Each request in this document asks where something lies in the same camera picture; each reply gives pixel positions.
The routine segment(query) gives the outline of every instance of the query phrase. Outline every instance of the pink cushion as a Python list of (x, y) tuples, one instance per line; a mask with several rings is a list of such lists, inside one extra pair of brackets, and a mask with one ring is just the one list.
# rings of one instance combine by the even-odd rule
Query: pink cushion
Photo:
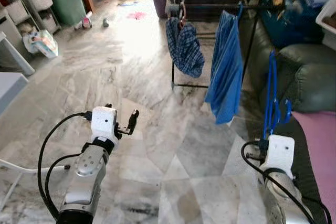
[(306, 136), (311, 165), (322, 202), (336, 223), (336, 114), (293, 112)]

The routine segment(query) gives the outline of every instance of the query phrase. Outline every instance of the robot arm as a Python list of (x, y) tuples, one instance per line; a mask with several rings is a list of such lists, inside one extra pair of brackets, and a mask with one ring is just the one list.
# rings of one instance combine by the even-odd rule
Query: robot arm
[(92, 223), (100, 198), (100, 185), (112, 150), (122, 134), (132, 134), (139, 112), (135, 110), (127, 128), (118, 128), (117, 111), (97, 107), (92, 112), (91, 143), (86, 143), (70, 172), (72, 179), (59, 211), (57, 224)]
[[(265, 162), (260, 170), (280, 183), (289, 191), (311, 216), (311, 212), (302, 202), (302, 195), (293, 183), (291, 167), (293, 165), (295, 142), (291, 137), (270, 135)], [(267, 209), (268, 223), (273, 224), (309, 224), (302, 210), (269, 179), (260, 176), (263, 184), (263, 200)]]

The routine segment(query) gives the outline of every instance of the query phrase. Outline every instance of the sofa cushion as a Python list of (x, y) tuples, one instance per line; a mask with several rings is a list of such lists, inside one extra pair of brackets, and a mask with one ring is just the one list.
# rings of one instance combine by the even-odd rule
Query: sofa cushion
[[(246, 59), (254, 20), (241, 20), (239, 24), (240, 47)], [(259, 93), (265, 86), (268, 73), (268, 59), (274, 48), (261, 21), (257, 23), (256, 32), (248, 61), (248, 70), (253, 88)]]
[[(282, 110), (285, 99), (289, 99), (293, 111), (336, 111), (335, 65), (307, 64), (297, 71), (294, 66), (287, 65), (278, 72), (277, 90)], [(259, 102), (264, 108), (266, 87), (259, 94)]]
[(336, 65), (336, 51), (317, 44), (295, 44), (280, 50), (280, 55), (286, 59), (302, 64), (333, 64)]

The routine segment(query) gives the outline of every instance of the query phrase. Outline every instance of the marble floor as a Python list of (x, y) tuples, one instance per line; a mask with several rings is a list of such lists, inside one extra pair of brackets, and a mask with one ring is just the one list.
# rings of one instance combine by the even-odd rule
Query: marble floor
[[(171, 89), (171, 59), (165, 21), (151, 0), (122, 7), (104, 0), (91, 30), (63, 29), (55, 35), (60, 56), (36, 58), (36, 73), (0, 116), (0, 158), (37, 167), (44, 137), (66, 115), (112, 103), (118, 121), (140, 111), (132, 136), (113, 152), (94, 223), (214, 224), (266, 223), (256, 175), (240, 158), (244, 140), (259, 136), (261, 114), (248, 82), (239, 114), (215, 125), (205, 89)], [(143, 19), (132, 18), (135, 12)], [(110, 26), (102, 27), (108, 18)], [(211, 31), (216, 24), (195, 24)], [(201, 41), (210, 59), (213, 43)], [(178, 82), (192, 82), (176, 71)], [(207, 70), (198, 80), (208, 80)], [(43, 165), (78, 153), (90, 137), (82, 119), (65, 123), (51, 138)], [(0, 168), (0, 200), (16, 174)], [(51, 176), (51, 196), (59, 206), (68, 173)], [(0, 223), (55, 223), (38, 193), (35, 175), (24, 176), (0, 213)]]

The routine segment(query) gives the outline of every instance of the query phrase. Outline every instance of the green bin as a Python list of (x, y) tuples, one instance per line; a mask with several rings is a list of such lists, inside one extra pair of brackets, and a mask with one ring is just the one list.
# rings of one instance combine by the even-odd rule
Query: green bin
[(65, 25), (75, 25), (85, 17), (85, 9), (82, 0), (52, 0), (52, 10), (58, 20)]

